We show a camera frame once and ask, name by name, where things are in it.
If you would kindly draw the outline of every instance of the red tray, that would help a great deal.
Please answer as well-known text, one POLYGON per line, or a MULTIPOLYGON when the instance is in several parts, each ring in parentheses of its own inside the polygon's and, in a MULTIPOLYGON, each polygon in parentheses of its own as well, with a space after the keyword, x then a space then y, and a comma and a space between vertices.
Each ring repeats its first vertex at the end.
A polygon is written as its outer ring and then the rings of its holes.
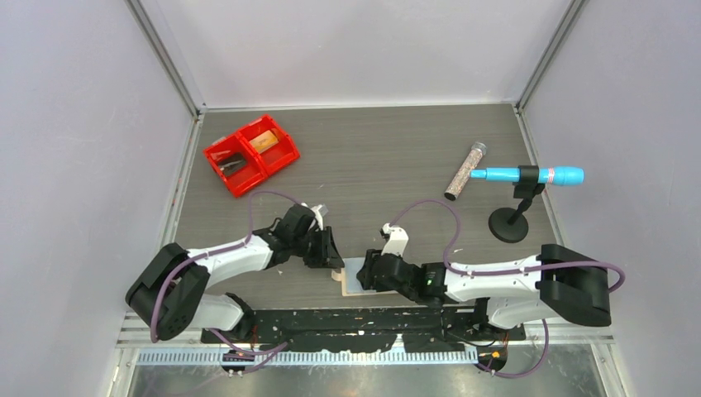
POLYGON ((242 196, 299 158, 292 138, 267 114, 214 142, 203 153, 235 197, 242 196), (267 131, 273 132, 278 142, 263 153, 258 153, 250 140, 267 131), (236 153, 243 156, 246 165, 231 175, 225 175, 219 168, 219 162, 236 153))

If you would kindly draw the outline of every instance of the black stand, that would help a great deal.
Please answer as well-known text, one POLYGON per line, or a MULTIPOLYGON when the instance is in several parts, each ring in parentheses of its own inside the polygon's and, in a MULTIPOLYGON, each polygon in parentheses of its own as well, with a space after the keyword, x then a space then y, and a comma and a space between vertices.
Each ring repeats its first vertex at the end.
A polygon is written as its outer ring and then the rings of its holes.
POLYGON ((517 209, 500 208, 489 216, 489 230, 502 242, 513 244, 528 235, 528 220, 523 216, 533 204, 533 198, 543 193, 544 184, 538 183, 540 169, 535 165, 521 165, 521 178, 514 183, 513 197, 521 199, 517 209))

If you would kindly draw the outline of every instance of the gray table surface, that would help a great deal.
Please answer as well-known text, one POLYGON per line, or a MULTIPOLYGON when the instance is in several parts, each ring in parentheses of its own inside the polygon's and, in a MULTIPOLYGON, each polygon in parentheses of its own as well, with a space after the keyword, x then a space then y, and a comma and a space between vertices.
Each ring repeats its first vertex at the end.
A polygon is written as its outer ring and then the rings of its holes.
MULTIPOLYGON (((204 118, 176 241, 186 248, 232 242, 247 232, 247 198, 234 198, 212 171, 202 150, 260 115, 270 114, 294 139, 301 158, 259 189, 290 194, 303 202, 325 203, 344 257, 364 256, 383 245, 378 230, 410 203, 440 199, 475 141, 488 154, 480 166, 530 164, 509 105, 395 108, 294 109, 209 112, 204 118)), ((451 259, 460 263, 508 261, 555 242, 546 210, 537 198, 527 212, 528 237, 518 244, 494 238, 487 219, 500 207, 515 207, 511 184, 470 181, 453 203, 462 218, 451 259)), ((253 202, 255 227, 269 226, 290 202, 260 195, 253 202)), ((455 232, 450 213, 433 203, 412 210, 399 223, 410 237, 405 259, 440 261, 455 232)), ((311 270, 293 258, 272 270, 244 274, 213 286, 213 294, 233 292, 258 309, 407 306, 398 294, 342 297, 329 270, 311 270)))

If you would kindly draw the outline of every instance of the black mounting plate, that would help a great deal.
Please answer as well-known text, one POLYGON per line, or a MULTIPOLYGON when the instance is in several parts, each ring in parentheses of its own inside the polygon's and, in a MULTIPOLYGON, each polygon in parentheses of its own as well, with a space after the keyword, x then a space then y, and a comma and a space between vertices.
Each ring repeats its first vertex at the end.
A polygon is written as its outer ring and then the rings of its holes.
MULTIPOLYGON (((407 352, 458 352, 460 342, 492 342, 506 333, 511 341, 523 341, 523 327, 510 331, 477 335, 477 322, 471 307, 376 308, 376 309, 285 309, 256 310, 258 343, 270 347, 288 342, 293 352, 384 352, 403 335, 407 352)), ((223 332, 233 342, 228 332, 223 332)), ((203 331, 202 343, 221 343, 209 331, 203 331)))

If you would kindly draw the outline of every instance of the red divided container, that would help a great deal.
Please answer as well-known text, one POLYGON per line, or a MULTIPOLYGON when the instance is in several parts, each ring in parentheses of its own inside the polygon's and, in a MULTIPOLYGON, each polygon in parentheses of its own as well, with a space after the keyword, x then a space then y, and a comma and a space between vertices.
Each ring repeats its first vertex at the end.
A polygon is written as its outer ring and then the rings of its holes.
POLYGON ((214 142, 203 153, 235 197, 242 196, 299 158, 292 138, 267 114, 214 142), (250 141, 268 132, 275 135, 277 143, 259 153, 250 141), (235 171, 227 172, 227 166, 232 165, 235 171))

